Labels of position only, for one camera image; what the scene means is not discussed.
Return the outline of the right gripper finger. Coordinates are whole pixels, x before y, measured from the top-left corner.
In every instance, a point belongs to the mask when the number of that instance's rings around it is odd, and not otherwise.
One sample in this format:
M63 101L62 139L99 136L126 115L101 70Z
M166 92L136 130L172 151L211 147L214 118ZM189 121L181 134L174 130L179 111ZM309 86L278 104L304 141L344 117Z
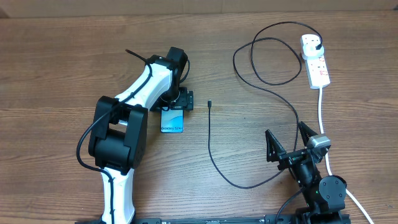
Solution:
M278 161L280 156L286 154L286 151L269 129L265 132L265 135L267 144L267 162Z
M298 127L304 146L315 146L315 140L318 134L314 130L309 128L303 121L299 122Z

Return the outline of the Samsung Galaxy smartphone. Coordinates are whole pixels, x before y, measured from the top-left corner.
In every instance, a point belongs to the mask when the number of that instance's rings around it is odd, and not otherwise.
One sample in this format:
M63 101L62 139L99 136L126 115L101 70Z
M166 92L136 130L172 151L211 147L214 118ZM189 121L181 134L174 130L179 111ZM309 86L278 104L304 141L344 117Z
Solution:
M162 133L182 133L183 110L162 111L160 130Z

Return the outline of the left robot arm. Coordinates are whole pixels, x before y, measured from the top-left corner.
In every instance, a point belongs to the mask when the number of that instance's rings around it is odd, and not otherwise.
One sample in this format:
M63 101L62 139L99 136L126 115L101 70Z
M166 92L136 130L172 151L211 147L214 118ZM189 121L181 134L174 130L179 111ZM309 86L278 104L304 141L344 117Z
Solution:
M149 113L161 115L163 133L182 133L183 117L193 110L193 92L182 87L190 69L184 50L144 59L137 80L116 96L96 104L88 137L88 154L103 179L104 210L97 223L134 223L133 179L147 144Z

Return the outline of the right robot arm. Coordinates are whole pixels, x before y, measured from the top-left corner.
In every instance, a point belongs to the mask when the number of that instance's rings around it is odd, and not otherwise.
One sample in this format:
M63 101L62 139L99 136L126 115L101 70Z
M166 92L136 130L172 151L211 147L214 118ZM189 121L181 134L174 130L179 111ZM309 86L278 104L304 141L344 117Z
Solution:
M304 122L298 124L304 148L287 152L270 130L265 132L267 161L278 162L280 171L289 169L300 190L289 198L276 215L267 215L266 223L350 223L345 209L346 181L338 175L322 177L317 164L331 147L331 140L325 134L318 134ZM303 195L306 207L296 209L294 214L281 215L284 208L298 195Z

